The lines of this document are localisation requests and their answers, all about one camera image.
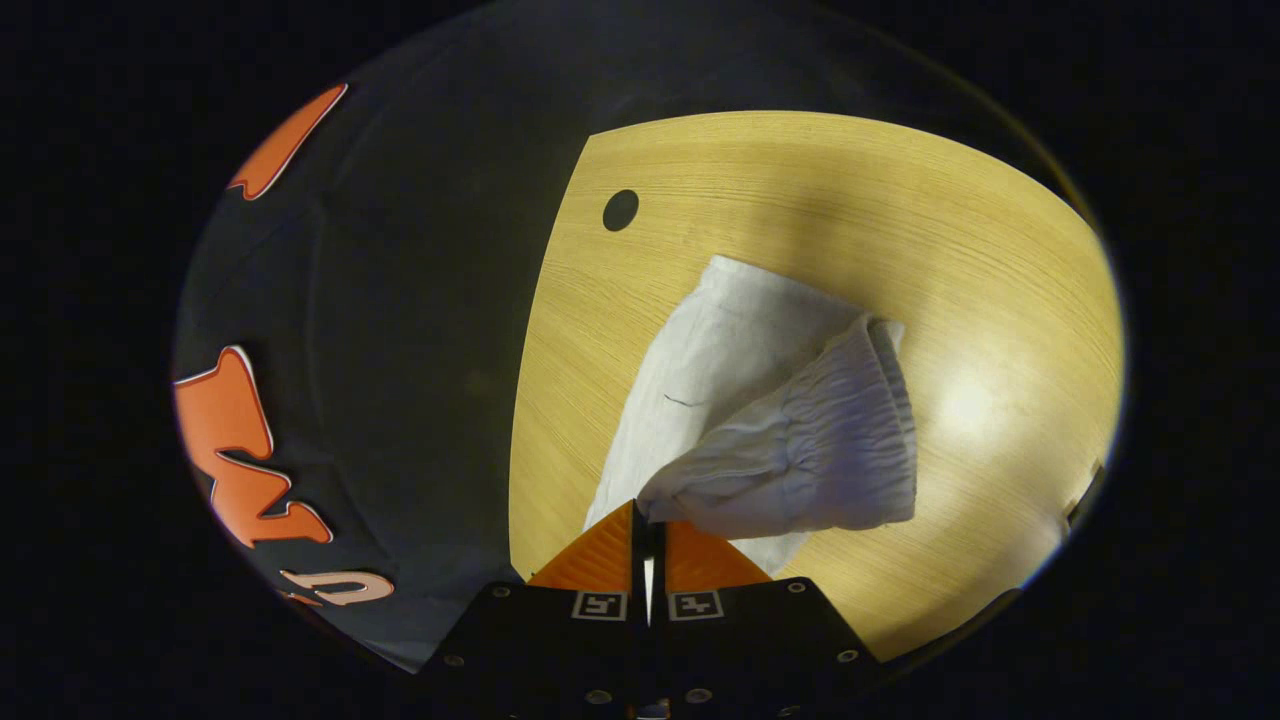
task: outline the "white cloth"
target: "white cloth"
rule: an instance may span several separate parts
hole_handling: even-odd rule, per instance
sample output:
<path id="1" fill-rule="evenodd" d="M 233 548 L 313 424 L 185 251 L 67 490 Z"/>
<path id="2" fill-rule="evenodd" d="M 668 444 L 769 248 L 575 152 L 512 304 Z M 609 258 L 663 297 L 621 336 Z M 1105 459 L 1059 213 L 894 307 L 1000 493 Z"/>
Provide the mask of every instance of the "white cloth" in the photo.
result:
<path id="1" fill-rule="evenodd" d="M 584 529 L 640 496 L 652 520 L 690 519 L 736 537 L 776 577 L 805 530 L 910 518 L 902 332 L 788 278 L 713 258 L 645 354 Z"/>

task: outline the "round hole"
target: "round hole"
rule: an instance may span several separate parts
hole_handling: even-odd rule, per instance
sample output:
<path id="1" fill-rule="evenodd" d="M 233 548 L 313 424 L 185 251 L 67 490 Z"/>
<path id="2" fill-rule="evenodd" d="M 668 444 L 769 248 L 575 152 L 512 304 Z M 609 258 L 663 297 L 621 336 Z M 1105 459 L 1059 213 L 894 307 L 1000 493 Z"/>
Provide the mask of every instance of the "round hole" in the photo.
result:
<path id="1" fill-rule="evenodd" d="M 640 196 L 631 190 L 618 191 L 604 205 L 604 227 L 612 232 L 631 224 L 640 209 Z"/>

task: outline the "white towel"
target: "white towel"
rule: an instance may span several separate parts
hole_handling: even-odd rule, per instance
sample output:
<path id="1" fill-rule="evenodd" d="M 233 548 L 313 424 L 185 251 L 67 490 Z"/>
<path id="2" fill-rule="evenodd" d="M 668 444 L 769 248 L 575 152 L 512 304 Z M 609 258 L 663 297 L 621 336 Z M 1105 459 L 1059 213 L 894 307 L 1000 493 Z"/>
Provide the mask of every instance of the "white towel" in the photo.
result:
<path id="1" fill-rule="evenodd" d="M 909 519 L 915 433 L 896 361 L 902 332 L 713 258 L 645 354 L 584 529 L 639 496 L 650 520 L 739 538 L 776 577 L 809 530 Z"/>

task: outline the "wooden tabletop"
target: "wooden tabletop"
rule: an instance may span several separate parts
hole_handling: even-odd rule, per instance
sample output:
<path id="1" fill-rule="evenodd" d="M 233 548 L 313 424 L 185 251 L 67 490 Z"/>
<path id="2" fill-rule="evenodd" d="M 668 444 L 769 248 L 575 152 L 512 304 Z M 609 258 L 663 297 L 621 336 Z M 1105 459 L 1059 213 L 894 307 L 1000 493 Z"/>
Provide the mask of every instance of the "wooden tabletop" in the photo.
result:
<path id="1" fill-rule="evenodd" d="M 605 202 L 639 195 L 611 232 Z M 966 146 L 791 111 L 692 115 L 589 138 L 525 341 L 511 447 L 511 557 L 529 577 L 582 529 L 636 370 L 712 255 L 906 324 L 915 518 L 814 534 L 813 578 L 881 660 L 1028 580 L 1065 537 L 1115 433 L 1116 288 L 1057 196 Z"/>

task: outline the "black background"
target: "black background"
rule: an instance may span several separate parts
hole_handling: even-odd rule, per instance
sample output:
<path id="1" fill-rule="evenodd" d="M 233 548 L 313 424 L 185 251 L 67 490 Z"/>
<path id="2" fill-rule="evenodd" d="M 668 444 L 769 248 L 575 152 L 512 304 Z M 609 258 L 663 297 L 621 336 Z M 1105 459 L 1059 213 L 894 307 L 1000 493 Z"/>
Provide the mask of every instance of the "black background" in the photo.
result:
<path id="1" fill-rule="evenodd" d="M 1275 477 L 1274 423 L 1254 409 L 1274 393 L 1251 373 L 1276 364 L 1262 258 L 1276 236 L 1251 205 L 1251 170 L 1274 13 L 827 4 L 973 81 L 1046 141 L 1101 215 L 1130 325 L 1125 430 L 1089 525 L 995 624 L 864 712 L 1262 715 L 1276 582 L 1251 505 Z M 472 4 L 314 5 L 19 18 L 33 32 L 12 72 L 32 101 L 17 114 L 37 127 L 14 145 L 45 172 L 14 199 L 51 273 L 36 315 L 50 340 L 47 497 L 29 516 L 10 506 L 41 530 L 14 546 L 37 569 L 14 652 L 29 714 L 365 717 L 412 697 L 230 551 L 192 492 L 165 382 L 186 263 L 246 154 L 325 83 Z"/>

